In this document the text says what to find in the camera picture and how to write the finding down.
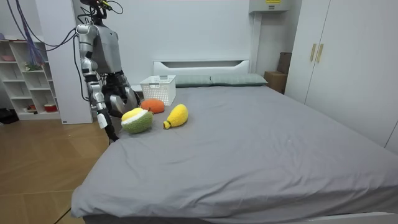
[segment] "orange plush toy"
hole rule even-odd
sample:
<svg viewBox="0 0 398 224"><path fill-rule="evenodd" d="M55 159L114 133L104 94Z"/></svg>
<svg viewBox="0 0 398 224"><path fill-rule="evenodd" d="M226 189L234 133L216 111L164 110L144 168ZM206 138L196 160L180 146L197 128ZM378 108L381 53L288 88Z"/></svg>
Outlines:
<svg viewBox="0 0 398 224"><path fill-rule="evenodd" d="M153 113L161 113L164 111L164 103L161 100L148 99L141 103L141 108Z"/></svg>

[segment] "red object on shelf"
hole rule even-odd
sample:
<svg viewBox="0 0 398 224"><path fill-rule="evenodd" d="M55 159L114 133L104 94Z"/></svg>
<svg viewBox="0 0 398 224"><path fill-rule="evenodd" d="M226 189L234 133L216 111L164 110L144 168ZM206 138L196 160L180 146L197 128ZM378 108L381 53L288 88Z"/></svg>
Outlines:
<svg viewBox="0 0 398 224"><path fill-rule="evenodd" d="M2 55L1 58L5 61L5 62L15 62L15 58L12 55Z"/></svg>
<svg viewBox="0 0 398 224"><path fill-rule="evenodd" d="M57 106L52 104L44 105L44 110L48 113L53 113L58 111Z"/></svg>

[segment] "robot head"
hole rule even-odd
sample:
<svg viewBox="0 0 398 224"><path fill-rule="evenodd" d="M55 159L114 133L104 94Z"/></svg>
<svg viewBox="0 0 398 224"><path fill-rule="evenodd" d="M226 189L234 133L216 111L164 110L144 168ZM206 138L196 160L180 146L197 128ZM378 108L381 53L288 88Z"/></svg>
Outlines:
<svg viewBox="0 0 398 224"><path fill-rule="evenodd" d="M112 10L112 7L106 2L106 0L80 0L80 2L95 9L103 8L109 11Z"/></svg>

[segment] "mattress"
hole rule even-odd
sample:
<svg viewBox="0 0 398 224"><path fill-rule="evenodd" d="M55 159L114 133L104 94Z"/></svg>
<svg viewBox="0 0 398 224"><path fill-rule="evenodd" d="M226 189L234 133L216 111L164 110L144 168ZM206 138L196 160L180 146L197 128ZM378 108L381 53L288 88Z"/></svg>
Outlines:
<svg viewBox="0 0 398 224"><path fill-rule="evenodd" d="M189 118L164 130L173 106ZM178 88L152 129L121 132L73 193L75 217L272 223L398 212L398 156L265 86Z"/></svg>

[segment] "green and yellow plush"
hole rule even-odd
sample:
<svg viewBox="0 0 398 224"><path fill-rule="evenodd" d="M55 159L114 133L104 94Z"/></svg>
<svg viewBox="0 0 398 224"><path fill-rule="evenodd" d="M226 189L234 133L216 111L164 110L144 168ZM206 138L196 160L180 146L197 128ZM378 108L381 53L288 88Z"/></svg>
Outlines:
<svg viewBox="0 0 398 224"><path fill-rule="evenodd" d="M163 128L177 127L183 125L188 119L188 109L185 105L177 105L170 112L169 117L163 122Z"/></svg>
<svg viewBox="0 0 398 224"><path fill-rule="evenodd" d="M154 114L142 108L135 108L122 116L122 127L130 134L141 133L152 126Z"/></svg>

